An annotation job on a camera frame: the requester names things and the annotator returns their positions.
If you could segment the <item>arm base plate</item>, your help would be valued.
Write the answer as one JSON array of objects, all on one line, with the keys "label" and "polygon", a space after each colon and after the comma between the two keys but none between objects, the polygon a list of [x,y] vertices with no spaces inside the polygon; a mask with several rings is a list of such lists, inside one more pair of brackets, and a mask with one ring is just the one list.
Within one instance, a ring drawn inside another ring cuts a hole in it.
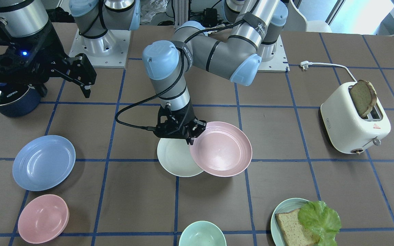
[{"label": "arm base plate", "polygon": [[260,44],[258,55],[262,58],[258,72],[289,72],[289,62],[281,36],[278,36],[277,41],[273,44]]},{"label": "arm base plate", "polygon": [[77,32],[69,56],[84,53],[94,68],[124,69],[131,33],[129,30],[108,30],[103,37],[88,39]]}]

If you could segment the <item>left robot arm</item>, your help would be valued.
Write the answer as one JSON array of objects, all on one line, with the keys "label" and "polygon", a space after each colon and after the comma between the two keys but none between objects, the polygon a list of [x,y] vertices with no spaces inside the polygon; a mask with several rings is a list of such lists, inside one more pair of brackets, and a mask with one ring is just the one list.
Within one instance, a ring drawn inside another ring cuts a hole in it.
[{"label": "left robot arm", "polygon": [[227,1],[239,10],[230,19],[232,31],[223,42],[208,35],[202,24],[187,21],[170,40],[147,46],[142,61],[161,107],[155,127],[159,138],[185,139],[192,144],[206,128],[193,111],[185,73],[196,66],[233,83],[249,86],[263,62],[272,59],[289,10],[281,0]]}]

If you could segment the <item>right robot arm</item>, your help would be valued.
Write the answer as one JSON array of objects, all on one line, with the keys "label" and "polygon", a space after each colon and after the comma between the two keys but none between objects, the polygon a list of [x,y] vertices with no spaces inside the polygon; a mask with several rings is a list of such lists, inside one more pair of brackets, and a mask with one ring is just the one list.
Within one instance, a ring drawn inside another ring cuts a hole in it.
[{"label": "right robot arm", "polygon": [[61,77],[75,83],[86,98],[96,80],[89,57],[117,49],[112,30],[137,30],[139,0],[71,0],[70,12],[84,51],[70,57],[39,0],[0,0],[0,83],[34,87],[47,95],[45,83]]}]

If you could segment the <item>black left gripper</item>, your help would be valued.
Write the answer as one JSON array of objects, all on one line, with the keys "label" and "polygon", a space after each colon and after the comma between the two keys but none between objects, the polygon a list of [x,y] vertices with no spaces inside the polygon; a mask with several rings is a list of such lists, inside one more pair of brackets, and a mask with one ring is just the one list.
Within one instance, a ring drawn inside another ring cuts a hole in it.
[{"label": "black left gripper", "polygon": [[159,138],[185,139],[188,145],[193,145],[194,139],[206,129],[207,121],[199,120],[195,114],[192,103],[189,102],[180,110],[171,110],[166,105],[158,111],[155,136]]}]

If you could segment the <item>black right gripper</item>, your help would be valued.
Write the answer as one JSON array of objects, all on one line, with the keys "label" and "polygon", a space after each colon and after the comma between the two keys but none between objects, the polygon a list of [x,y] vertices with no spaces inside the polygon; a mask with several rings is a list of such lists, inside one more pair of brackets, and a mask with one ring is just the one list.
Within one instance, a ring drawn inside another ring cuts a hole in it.
[{"label": "black right gripper", "polygon": [[97,73],[87,55],[67,56],[52,22],[37,33],[14,37],[0,21],[0,83],[27,85],[47,93],[45,83],[51,77],[75,83],[89,98]]}]

